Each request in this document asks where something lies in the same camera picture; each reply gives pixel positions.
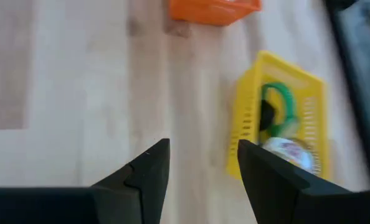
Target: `orange container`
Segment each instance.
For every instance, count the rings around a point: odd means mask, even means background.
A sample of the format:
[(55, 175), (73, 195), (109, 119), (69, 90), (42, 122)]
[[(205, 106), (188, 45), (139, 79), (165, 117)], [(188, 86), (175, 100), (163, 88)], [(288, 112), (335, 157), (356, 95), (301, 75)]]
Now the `orange container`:
[(189, 22), (226, 26), (261, 9), (260, 0), (170, 0), (170, 16)]

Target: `plastic basket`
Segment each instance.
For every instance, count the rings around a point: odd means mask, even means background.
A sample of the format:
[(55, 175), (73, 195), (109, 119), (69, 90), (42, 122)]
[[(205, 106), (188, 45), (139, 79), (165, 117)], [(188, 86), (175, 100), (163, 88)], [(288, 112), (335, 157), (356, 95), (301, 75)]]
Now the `plastic basket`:
[[(330, 179), (330, 158), (326, 136), (326, 89), (320, 79), (302, 69), (286, 63), (266, 51), (259, 52), (253, 67), (238, 80), (234, 102), (232, 132), (230, 136), (227, 170), (240, 179), (237, 160), (239, 139), (258, 143), (261, 104), (261, 86), (265, 83), (282, 82), (293, 93), (300, 127), (294, 138), (311, 146), (310, 150), (319, 159), (319, 177)], [(279, 95), (269, 94), (269, 102), (277, 109), (279, 122), (284, 110)]]
[(226, 26), (261, 9), (260, 0), (170, 0), (170, 16), (189, 22)]

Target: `wooden surface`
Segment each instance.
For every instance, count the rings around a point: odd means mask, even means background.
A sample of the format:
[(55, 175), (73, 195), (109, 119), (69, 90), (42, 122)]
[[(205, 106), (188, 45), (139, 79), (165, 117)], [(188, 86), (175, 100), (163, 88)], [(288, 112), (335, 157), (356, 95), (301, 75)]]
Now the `wooden surface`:
[(25, 123), (33, 0), (0, 0), (0, 129)]
[(320, 1), (264, 1), (229, 27), (171, 21), (165, 0), (0, 4), (10, 9), (0, 21), (31, 18), (9, 31), (31, 33), (20, 45), (28, 60), (14, 50), (0, 57), (28, 68), (0, 69), (26, 86), (15, 118), (26, 122), (0, 120), (0, 185), (90, 185), (171, 138), (162, 223), (254, 222), (242, 184), (224, 169), (234, 83), (265, 49), (327, 81), (334, 181), (370, 188)]

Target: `light wood table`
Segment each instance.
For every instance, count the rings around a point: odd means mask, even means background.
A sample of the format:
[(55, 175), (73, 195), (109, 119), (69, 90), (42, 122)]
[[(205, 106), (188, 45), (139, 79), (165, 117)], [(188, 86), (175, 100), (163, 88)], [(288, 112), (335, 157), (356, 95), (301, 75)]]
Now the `light wood table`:
[(225, 160), (234, 83), (264, 49), (328, 83), (334, 181), (370, 188), (321, 1), (266, 0), (228, 27), (170, 21), (165, 9), (0, 0), (0, 185), (90, 185), (170, 138), (162, 223), (254, 222)]

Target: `green object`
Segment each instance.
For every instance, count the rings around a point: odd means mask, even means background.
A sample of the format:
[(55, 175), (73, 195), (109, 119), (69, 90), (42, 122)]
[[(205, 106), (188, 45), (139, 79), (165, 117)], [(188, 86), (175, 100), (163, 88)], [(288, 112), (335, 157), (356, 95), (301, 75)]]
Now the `green object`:
[(287, 88), (286, 85), (280, 82), (267, 83), (262, 86), (261, 97), (263, 100), (267, 100), (268, 89), (274, 89), (282, 95), (284, 107), (286, 109), (286, 117), (282, 124), (272, 124), (268, 128), (268, 133), (271, 137), (290, 138), (294, 133), (297, 132), (299, 127), (299, 121), (295, 113), (295, 100)]

